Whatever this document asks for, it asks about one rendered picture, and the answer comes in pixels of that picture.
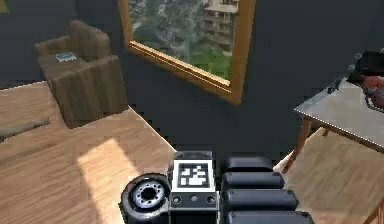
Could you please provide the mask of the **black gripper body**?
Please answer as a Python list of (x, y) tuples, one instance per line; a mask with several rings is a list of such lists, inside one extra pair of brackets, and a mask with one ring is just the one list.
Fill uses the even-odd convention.
[(132, 179), (120, 196), (124, 224), (169, 224), (167, 176), (144, 173)]

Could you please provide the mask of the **blue and white book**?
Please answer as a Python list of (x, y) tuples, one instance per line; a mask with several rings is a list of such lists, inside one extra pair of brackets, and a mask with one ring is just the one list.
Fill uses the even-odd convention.
[(58, 62), (67, 62), (76, 59), (76, 55), (72, 52), (58, 53), (55, 55)]

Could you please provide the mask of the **wooden framed window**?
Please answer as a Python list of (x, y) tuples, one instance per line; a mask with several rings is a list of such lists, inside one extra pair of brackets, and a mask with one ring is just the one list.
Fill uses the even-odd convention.
[(237, 105), (256, 0), (118, 0), (126, 48)]

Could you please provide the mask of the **grey top wooden table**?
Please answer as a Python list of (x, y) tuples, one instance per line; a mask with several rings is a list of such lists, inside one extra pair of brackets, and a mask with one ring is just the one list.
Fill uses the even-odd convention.
[(341, 80), (338, 90), (329, 93), (325, 88), (294, 111), (301, 116), (301, 130), (283, 173), (302, 151), (312, 124), (384, 154), (384, 112), (370, 109), (363, 90), (346, 79)]

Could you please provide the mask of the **red and black object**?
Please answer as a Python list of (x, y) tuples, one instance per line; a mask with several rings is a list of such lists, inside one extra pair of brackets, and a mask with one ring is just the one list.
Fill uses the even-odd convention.
[(384, 113), (384, 77), (364, 76), (362, 88), (367, 106)]

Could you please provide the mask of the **black desk lamp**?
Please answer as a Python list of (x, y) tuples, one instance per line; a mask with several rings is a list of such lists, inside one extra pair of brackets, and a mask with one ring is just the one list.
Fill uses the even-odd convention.
[(384, 77), (384, 48), (369, 49), (357, 54), (355, 63), (349, 66), (347, 76), (331, 84), (327, 92), (332, 93), (338, 90), (343, 80), (362, 88), (364, 76)]

